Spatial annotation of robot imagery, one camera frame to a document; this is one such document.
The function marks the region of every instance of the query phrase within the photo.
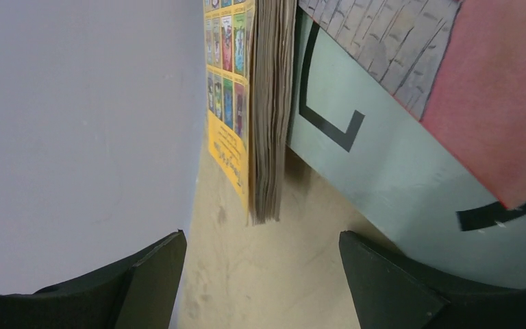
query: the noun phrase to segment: drawn brick wall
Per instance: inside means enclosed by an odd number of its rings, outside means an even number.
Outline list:
[[[299,0],[299,7],[417,119],[459,6],[454,0]]]

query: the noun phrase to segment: light gray wall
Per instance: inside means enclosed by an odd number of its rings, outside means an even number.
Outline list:
[[[202,2],[0,1],[0,293],[188,232]]]

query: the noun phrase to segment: red panel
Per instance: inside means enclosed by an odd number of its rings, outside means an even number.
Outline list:
[[[526,202],[526,0],[466,0],[423,125],[508,208]]]

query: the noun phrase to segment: floor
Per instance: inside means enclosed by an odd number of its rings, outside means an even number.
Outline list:
[[[338,235],[390,241],[291,151],[280,222],[251,226],[205,141],[179,328],[359,328]]]

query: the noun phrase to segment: yellow book cover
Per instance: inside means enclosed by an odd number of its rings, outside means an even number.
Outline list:
[[[249,205],[249,69],[255,0],[204,0],[209,153]]]

